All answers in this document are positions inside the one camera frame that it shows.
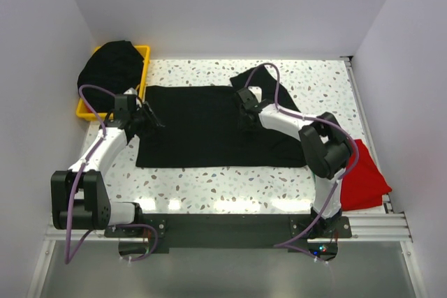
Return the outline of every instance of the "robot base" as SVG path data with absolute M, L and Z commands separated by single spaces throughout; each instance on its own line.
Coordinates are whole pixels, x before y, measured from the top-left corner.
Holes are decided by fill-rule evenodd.
M 169 253 L 170 248 L 273 248 L 303 231 L 314 214 L 140 214 L 138 223 L 154 227 L 159 234 L 155 253 Z M 329 225 L 318 223 L 296 246 L 312 251 L 307 239 L 352 237 L 347 217 L 339 216 Z M 138 238 L 142 229 L 108 228 L 105 237 Z M 138 253 L 139 241 L 120 242 L 122 255 Z M 331 255 L 333 248 L 328 248 Z

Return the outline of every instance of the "gray floor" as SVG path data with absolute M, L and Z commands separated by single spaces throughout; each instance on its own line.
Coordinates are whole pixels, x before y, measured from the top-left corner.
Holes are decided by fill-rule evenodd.
M 415 297 L 398 243 L 344 243 L 330 270 L 285 250 L 173 249 L 130 267 L 117 242 L 86 242 L 69 266 L 58 242 L 42 297 Z

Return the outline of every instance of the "black mounting plate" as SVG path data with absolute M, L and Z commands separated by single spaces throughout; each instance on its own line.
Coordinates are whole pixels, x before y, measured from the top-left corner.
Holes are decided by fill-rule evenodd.
M 154 227 L 159 234 L 156 253 L 170 248 L 273 248 L 303 231 L 312 221 L 309 214 L 143 214 L 139 223 Z M 352 237 L 347 217 L 340 217 L 323 234 L 307 237 Z M 142 229 L 105 230 L 105 237 L 142 237 Z

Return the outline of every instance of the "white wall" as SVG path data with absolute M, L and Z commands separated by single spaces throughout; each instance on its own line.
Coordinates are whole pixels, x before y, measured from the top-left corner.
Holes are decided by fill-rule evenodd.
M 447 297 L 446 5 L 387 0 L 353 60 L 383 173 L 433 298 Z
M 358 49 L 385 0 L 76 1 L 97 40 L 158 58 L 333 58 Z
M 0 0 L 0 296 L 23 297 L 50 177 L 79 154 L 76 80 L 92 36 L 74 0 Z

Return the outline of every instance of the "black garment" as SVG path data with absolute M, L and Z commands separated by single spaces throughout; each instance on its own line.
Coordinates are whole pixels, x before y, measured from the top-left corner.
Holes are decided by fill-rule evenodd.
M 231 78 L 233 87 L 147 87 L 146 99 L 165 127 L 140 141 L 137 167 L 302 167 L 301 142 L 280 132 L 238 130 L 233 96 L 252 69 Z M 276 80 L 260 68 L 250 83 L 273 99 Z M 285 88 L 279 102 L 298 111 Z
M 81 85 L 92 84 L 122 94 L 141 82 L 143 57 L 129 41 L 109 42 L 99 48 L 79 74 Z M 108 112 L 114 107 L 113 97 L 99 90 L 84 90 L 87 101 L 97 112 Z

